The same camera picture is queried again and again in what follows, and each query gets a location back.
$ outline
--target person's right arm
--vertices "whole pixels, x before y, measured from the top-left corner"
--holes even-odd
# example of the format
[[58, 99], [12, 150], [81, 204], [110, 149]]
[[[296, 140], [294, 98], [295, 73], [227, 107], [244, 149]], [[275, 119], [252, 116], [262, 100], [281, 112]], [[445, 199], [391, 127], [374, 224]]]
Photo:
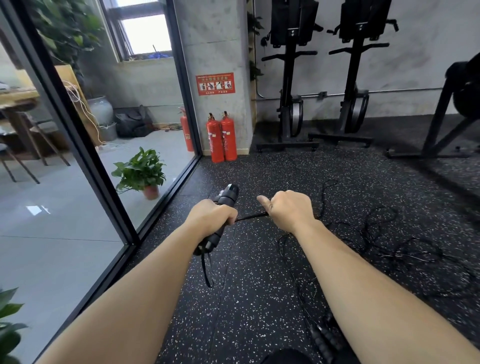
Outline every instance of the person's right arm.
[[308, 196], [280, 191], [258, 201], [299, 241], [362, 364], [480, 363], [480, 351], [447, 320], [315, 220]]

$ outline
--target person's left hand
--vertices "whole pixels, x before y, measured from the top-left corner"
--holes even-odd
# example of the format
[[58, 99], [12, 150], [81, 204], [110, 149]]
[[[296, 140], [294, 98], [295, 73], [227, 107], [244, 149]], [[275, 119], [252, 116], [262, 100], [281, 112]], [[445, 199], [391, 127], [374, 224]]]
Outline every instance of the person's left hand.
[[191, 227], [203, 239], [220, 229], [225, 221], [233, 225], [238, 211], [227, 205], [217, 205], [212, 200], [202, 200], [188, 214], [185, 225]]

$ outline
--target red fire extinguisher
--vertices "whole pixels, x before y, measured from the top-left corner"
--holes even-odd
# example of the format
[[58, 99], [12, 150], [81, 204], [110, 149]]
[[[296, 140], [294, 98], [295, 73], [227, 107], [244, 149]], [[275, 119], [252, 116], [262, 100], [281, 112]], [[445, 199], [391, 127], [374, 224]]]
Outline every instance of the red fire extinguisher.
[[223, 150], [226, 160], [237, 159], [237, 142], [235, 140], [235, 124], [226, 111], [223, 112], [223, 118], [220, 122], [222, 127]]
[[215, 120], [212, 113], [209, 113], [207, 122], [208, 142], [210, 144], [210, 152], [212, 153], [212, 162], [223, 162], [225, 157], [223, 155], [222, 131], [220, 129], [220, 122]]
[[193, 152], [193, 143], [192, 138], [190, 137], [190, 128], [188, 127], [187, 113], [185, 112], [185, 107], [182, 106], [179, 108], [183, 114], [180, 118], [181, 128], [183, 129], [183, 136], [185, 137], [185, 143], [187, 145], [187, 150]]

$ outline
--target chair leg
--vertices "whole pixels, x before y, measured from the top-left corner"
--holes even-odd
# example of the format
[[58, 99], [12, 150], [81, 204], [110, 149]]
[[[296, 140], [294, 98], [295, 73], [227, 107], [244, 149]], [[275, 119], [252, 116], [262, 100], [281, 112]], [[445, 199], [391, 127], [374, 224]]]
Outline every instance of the chair leg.
[[33, 137], [32, 135], [32, 132], [30, 131], [30, 128], [28, 127], [27, 123], [25, 122], [25, 119], [24, 119], [24, 115], [21, 116], [21, 120], [22, 120], [22, 126], [24, 127], [27, 135], [28, 135], [28, 138], [30, 139], [30, 142], [32, 142], [33, 144], [33, 147], [35, 148], [35, 151], [36, 153], [38, 154], [38, 156], [40, 157], [40, 159], [42, 159], [42, 162], [45, 166], [48, 166], [47, 164], [47, 161], [45, 160], [45, 157], [42, 155], [42, 153], [40, 152], [40, 149], [38, 148], [38, 145], [36, 144], [36, 141], [35, 141], [35, 138]]
[[12, 157], [13, 159], [15, 159], [23, 168], [24, 170], [28, 173], [28, 175], [30, 177], [32, 177], [32, 179], [37, 183], [37, 184], [40, 184], [40, 182], [38, 181], [38, 179], [36, 179], [36, 177], [33, 175], [32, 172], [30, 172], [30, 170], [26, 167], [25, 164], [23, 164], [23, 162], [17, 158], [17, 156], [15, 154], [12, 153], [12, 151], [10, 150], [10, 148], [7, 148], [7, 153], [10, 155], [10, 157]]
[[52, 141], [48, 138], [47, 135], [45, 135], [45, 133], [43, 132], [42, 129], [40, 129], [40, 126], [37, 125], [37, 130], [38, 132], [40, 133], [40, 135], [45, 139], [45, 141], [48, 143], [48, 145], [50, 146], [50, 148], [53, 149], [53, 151], [57, 154], [57, 156], [59, 156], [61, 158], [61, 160], [63, 160], [63, 163], [65, 163], [67, 166], [70, 165], [70, 163], [65, 159], [65, 157], [63, 156], [63, 154], [57, 149], [57, 147], [52, 143]]
[[12, 172], [10, 172], [10, 170], [8, 169], [7, 163], [5, 163], [5, 161], [3, 160], [3, 158], [2, 158], [1, 156], [0, 156], [0, 160], [1, 160], [2, 164], [3, 164], [3, 166], [5, 167], [5, 169], [7, 170], [8, 174], [10, 175], [10, 178], [12, 179], [12, 181], [17, 182], [17, 181], [15, 180], [15, 177], [13, 176]]

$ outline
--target person's left arm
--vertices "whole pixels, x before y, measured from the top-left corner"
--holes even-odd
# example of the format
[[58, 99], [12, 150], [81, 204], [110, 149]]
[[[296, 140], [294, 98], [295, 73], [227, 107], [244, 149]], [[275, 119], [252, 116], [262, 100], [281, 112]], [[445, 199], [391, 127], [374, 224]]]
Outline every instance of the person's left arm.
[[37, 364], [152, 364], [172, 319], [193, 251], [237, 211], [199, 202], [147, 258], [89, 306]]

